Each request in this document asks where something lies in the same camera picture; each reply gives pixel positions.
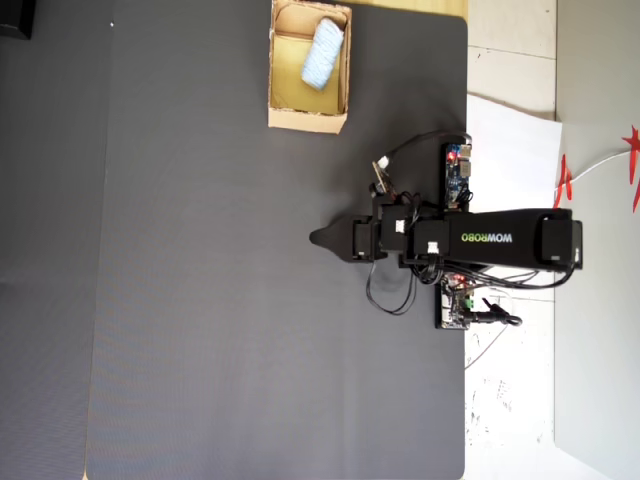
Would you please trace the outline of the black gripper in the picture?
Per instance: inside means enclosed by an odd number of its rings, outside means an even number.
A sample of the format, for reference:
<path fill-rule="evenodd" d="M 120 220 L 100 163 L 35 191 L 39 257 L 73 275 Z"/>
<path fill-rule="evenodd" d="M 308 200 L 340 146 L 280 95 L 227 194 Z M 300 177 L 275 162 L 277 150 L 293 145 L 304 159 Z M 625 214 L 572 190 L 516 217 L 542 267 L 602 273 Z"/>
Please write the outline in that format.
<path fill-rule="evenodd" d="M 347 215 L 309 234 L 310 242 L 342 261 L 373 263 L 406 250 L 412 207 L 402 201 L 374 199 L 369 216 Z"/>

